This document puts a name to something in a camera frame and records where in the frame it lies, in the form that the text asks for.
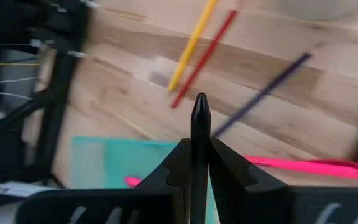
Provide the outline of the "green translucent plastic bin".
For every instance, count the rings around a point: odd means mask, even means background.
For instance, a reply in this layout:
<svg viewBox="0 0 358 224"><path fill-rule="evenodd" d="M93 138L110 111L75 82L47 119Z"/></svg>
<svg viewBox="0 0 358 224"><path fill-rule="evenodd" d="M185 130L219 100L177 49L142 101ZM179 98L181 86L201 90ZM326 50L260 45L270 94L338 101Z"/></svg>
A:
<svg viewBox="0 0 358 224"><path fill-rule="evenodd" d="M130 188L124 178L146 178L178 144L175 141L77 136L70 148L70 187Z"/></svg>

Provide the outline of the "red pencil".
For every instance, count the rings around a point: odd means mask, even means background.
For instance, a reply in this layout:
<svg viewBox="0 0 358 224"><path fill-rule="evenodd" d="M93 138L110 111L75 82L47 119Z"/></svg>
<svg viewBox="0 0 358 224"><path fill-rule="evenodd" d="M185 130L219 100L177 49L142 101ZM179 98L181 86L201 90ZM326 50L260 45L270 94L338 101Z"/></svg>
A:
<svg viewBox="0 0 358 224"><path fill-rule="evenodd" d="M233 23L233 21L237 17L238 12L239 12L238 10L233 9L227 15L226 20L224 21L223 25L220 27L220 29L216 33L214 39L209 44L208 48L206 49L206 51L204 52L204 54L200 58L199 62L197 63L197 65L194 68L194 70L192 71L191 75L188 77L187 81L182 86L182 88L178 92L176 98L174 99L174 101L170 105L171 108L177 108L178 107L178 105L180 104L182 98L186 95L186 93L190 89L191 85L196 80L197 76L201 73L201 71L204 68L204 66L207 64L209 59L214 54L214 52L215 52L218 44L220 43L221 39L225 36L225 34L228 31L228 29L230 28L231 24Z"/></svg>

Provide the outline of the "purple pencil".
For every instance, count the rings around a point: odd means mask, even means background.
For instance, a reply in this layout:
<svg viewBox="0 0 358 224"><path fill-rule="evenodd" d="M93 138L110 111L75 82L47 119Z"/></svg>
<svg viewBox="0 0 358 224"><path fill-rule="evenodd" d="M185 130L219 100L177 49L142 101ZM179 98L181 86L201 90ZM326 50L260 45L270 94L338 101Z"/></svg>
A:
<svg viewBox="0 0 358 224"><path fill-rule="evenodd" d="M229 119L227 119L217 130L212 134L213 138L220 137L226 132L235 122L243 118L252 108L260 103L268 94L281 85L287 78L293 75L305 62L307 62L313 53L305 52L286 69L280 72L260 93L253 96L247 103L243 104Z"/></svg>

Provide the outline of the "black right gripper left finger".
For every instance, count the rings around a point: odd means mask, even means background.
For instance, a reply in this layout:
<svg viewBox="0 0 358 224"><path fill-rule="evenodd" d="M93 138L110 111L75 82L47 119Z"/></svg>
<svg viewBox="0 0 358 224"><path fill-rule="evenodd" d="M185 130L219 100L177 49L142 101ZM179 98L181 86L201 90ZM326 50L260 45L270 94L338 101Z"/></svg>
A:
<svg viewBox="0 0 358 224"><path fill-rule="evenodd" d="M191 146L182 139L168 156L138 185L136 190L155 194L141 214L143 224L189 224Z"/></svg>

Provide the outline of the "yellow pencil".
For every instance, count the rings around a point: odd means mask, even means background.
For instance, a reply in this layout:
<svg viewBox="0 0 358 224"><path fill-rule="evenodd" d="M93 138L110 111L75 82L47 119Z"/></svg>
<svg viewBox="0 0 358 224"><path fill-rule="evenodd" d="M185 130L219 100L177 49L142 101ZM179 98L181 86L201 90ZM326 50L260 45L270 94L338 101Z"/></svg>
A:
<svg viewBox="0 0 358 224"><path fill-rule="evenodd" d="M171 79L169 81L169 84L167 86L168 91L173 91L178 85L178 82L180 81L183 71L185 69L185 66L187 65L188 61L190 60L191 56L193 55L193 52L195 50L197 41L201 34L203 33L207 23L208 19L210 18L217 2L219 0L208 0L205 4L198 20L195 25L195 28L193 29L193 32L188 39L188 42L186 44L185 49L183 50L180 60L178 62L178 65L176 66L176 69L171 76Z"/></svg>

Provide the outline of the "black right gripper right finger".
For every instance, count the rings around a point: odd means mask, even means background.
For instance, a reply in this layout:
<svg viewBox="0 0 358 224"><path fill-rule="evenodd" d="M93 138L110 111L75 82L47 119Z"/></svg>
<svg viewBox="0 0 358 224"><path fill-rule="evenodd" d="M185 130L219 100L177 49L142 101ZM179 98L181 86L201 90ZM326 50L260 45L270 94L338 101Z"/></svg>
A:
<svg viewBox="0 0 358 224"><path fill-rule="evenodd" d="M289 224L287 184L212 140L209 169L220 224Z"/></svg>

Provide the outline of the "black aluminium table frame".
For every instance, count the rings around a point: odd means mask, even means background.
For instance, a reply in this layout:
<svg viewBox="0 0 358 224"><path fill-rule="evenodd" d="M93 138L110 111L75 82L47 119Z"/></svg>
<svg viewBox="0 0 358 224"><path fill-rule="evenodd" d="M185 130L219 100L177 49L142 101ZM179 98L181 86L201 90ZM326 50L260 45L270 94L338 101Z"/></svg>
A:
<svg viewBox="0 0 358 224"><path fill-rule="evenodd" d="M6 49L29 54L35 52L33 47L22 43L1 43L0 55ZM48 87L34 93L24 104L0 119L0 184L12 181L24 184L47 183L48 180L56 178L52 174L52 164L77 64L76 57L57 54ZM21 139L21 132L24 129L24 120L39 109L44 111L39 139L35 147L34 160L27 163L26 144ZM0 194L0 206L20 200L19 196Z"/></svg>

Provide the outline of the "white ceramic plant pot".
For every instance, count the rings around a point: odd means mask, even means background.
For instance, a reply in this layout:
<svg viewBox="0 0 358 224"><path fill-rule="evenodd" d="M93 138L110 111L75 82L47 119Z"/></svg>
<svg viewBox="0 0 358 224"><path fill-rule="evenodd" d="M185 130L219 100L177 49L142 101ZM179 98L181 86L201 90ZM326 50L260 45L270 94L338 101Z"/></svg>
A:
<svg viewBox="0 0 358 224"><path fill-rule="evenodd" d="M313 22L358 21L358 0L276 0L285 14Z"/></svg>

